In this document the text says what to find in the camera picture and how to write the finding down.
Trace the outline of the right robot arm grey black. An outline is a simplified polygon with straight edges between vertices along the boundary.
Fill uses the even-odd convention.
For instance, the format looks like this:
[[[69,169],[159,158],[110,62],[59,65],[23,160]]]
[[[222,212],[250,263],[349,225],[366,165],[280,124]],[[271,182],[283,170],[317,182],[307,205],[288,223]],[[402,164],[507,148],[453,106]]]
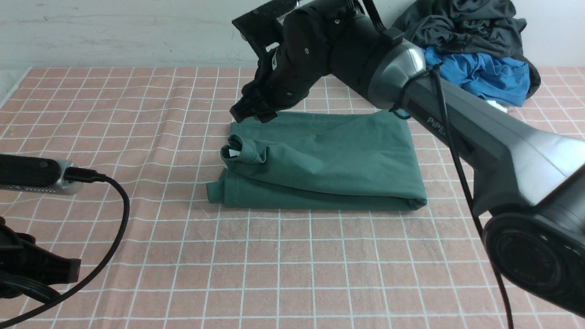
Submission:
[[[271,121],[328,74],[375,107],[404,110],[451,150],[509,327],[503,278],[584,316],[583,140],[535,129],[444,81],[371,0],[270,0],[232,24],[259,59],[230,109],[237,122]]]

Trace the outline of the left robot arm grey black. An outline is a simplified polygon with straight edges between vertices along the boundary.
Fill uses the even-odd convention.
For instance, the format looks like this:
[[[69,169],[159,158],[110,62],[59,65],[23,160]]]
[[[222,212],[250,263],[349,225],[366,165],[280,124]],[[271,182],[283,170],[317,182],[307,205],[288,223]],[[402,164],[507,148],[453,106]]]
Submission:
[[[61,257],[36,244],[36,238],[17,233],[0,219],[0,297],[21,295],[49,303],[61,294],[53,285],[79,280],[81,260]]]

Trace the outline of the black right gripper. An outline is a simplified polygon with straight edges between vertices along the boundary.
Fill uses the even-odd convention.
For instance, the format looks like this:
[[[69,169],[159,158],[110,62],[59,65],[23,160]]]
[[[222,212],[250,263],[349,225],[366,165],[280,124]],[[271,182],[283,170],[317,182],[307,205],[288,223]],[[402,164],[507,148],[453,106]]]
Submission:
[[[313,85],[330,73],[335,37],[361,12],[361,5],[299,5],[289,13],[282,26],[282,43],[271,45],[267,56],[258,58],[253,81],[230,108],[233,119],[266,123],[278,111],[305,99]]]

